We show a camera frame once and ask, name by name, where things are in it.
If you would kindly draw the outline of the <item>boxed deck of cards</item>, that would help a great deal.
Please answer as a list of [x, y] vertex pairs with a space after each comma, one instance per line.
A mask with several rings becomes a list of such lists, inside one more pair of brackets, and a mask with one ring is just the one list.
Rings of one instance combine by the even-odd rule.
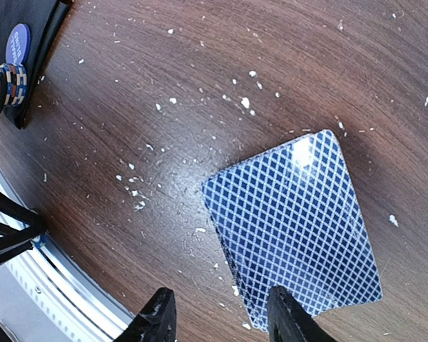
[[209, 177], [203, 202], [253, 328], [285, 287], [311, 316], [383, 296], [340, 144], [310, 133]]

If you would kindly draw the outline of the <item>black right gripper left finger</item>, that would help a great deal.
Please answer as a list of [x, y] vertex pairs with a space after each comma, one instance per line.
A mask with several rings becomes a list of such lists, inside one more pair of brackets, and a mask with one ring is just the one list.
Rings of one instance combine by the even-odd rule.
[[176, 326], [174, 291], [161, 287], [115, 342], [174, 342]]

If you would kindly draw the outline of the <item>blue small blind button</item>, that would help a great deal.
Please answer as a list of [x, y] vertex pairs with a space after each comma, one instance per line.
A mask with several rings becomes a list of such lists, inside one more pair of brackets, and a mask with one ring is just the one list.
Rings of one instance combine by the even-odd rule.
[[26, 24], [17, 24], [6, 43], [6, 63], [23, 65], [31, 46], [31, 32]]

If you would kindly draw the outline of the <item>black poker chip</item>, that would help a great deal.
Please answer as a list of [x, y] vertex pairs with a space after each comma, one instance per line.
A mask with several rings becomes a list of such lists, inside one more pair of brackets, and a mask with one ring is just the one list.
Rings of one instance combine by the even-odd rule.
[[28, 93], [27, 72], [23, 65], [0, 65], [0, 114], [6, 107], [20, 106]]

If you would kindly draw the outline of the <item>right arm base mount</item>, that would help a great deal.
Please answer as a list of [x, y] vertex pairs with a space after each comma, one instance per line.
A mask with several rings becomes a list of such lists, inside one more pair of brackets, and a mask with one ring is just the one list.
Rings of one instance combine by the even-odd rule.
[[15, 229], [0, 223], [0, 266], [21, 253], [33, 249], [33, 240], [47, 233], [45, 219], [0, 192], [0, 213], [26, 225]]

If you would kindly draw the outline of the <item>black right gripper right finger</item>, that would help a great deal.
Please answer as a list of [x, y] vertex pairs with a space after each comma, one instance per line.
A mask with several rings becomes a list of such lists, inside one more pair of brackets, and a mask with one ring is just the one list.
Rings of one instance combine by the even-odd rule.
[[284, 286], [271, 288], [267, 314], [270, 341], [336, 341], [312, 319]]

